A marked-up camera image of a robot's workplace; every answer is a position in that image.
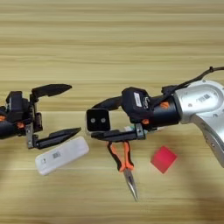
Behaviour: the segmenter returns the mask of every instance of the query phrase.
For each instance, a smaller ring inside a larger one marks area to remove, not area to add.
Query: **red block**
[[[154,164],[162,173],[165,173],[175,161],[177,156],[165,146],[162,146],[153,156],[151,163]]]

